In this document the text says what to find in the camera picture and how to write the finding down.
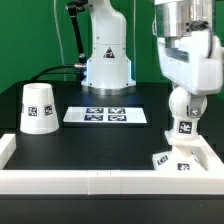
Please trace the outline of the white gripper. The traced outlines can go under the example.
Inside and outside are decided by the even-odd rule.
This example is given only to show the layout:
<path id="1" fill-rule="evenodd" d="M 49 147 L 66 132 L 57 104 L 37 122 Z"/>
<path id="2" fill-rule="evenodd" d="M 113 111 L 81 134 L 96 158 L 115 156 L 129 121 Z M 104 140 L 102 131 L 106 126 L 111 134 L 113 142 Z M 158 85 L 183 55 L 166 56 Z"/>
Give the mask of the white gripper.
<path id="1" fill-rule="evenodd" d="M 194 31 L 182 37 L 179 48 L 166 48 L 165 39 L 157 39 L 159 64 L 162 74 L 181 86 L 190 96 L 187 106 L 189 118 L 200 118 L 207 107 L 206 96 L 218 93 L 223 85 L 223 65 L 221 42 L 213 37 L 211 56 L 209 52 L 209 32 Z"/>

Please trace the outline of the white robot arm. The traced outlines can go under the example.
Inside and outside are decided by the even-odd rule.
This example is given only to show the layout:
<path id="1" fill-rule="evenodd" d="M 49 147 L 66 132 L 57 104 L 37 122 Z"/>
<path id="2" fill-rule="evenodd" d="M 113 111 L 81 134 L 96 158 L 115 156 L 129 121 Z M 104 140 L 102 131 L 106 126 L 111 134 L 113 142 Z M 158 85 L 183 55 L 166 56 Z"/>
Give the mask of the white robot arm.
<path id="1" fill-rule="evenodd" d="M 202 114 L 200 98 L 223 85 L 221 43 L 212 32 L 213 0 L 155 0 L 153 32 L 162 74 L 194 95 L 189 115 Z M 119 95 L 136 85 L 126 56 L 126 19 L 110 0 L 89 0 L 92 55 L 82 87 Z"/>

